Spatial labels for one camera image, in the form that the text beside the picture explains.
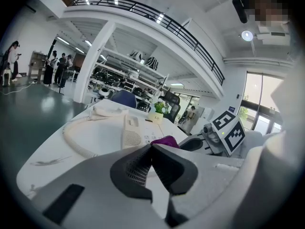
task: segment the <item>white column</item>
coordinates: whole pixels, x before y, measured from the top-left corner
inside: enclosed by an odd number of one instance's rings
[[[86,55],[84,63],[82,64],[80,74],[77,77],[77,83],[73,98],[74,101],[78,103],[81,103],[83,101],[90,80],[89,77],[92,74],[92,71],[95,67],[95,63],[114,30],[115,23],[112,21],[108,21],[92,43],[92,46],[90,47]]]

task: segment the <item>gray floor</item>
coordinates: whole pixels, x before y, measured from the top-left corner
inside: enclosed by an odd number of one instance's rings
[[[32,79],[20,78],[0,92],[18,91]],[[52,91],[41,84],[18,93],[0,93],[0,162],[11,180],[35,150],[86,105]]]

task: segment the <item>ceiling light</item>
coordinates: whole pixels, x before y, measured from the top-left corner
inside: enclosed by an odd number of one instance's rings
[[[92,46],[91,42],[89,42],[88,40],[85,40],[85,42],[86,42],[90,47]]]
[[[64,39],[61,39],[60,37],[57,37],[59,40],[61,40],[62,42],[64,42],[65,44],[70,45],[70,43],[66,42]]]
[[[78,50],[78,51],[80,51],[80,52],[82,52],[82,53],[85,53],[85,52],[83,52],[82,50],[80,50],[79,48],[76,48],[76,50]]]
[[[87,3],[88,5],[90,5],[89,0],[86,0],[86,3]]]
[[[164,14],[160,14],[160,15],[159,15],[159,18],[158,18],[158,20],[157,20],[157,23],[158,23],[158,24],[160,24],[160,22],[161,22],[161,20],[163,19],[163,17],[164,17]]]
[[[172,86],[183,86],[182,83],[172,83],[171,85],[172,85]]]
[[[243,31],[242,38],[245,41],[250,42],[253,40],[253,34],[250,31]]]
[[[107,60],[103,55],[100,55],[104,60]]]

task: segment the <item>purple cloth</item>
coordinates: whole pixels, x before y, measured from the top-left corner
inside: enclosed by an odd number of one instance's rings
[[[152,144],[164,144],[164,145],[168,145],[170,147],[180,148],[176,142],[176,139],[171,135],[165,136],[158,140],[154,140],[151,142],[151,145]]]

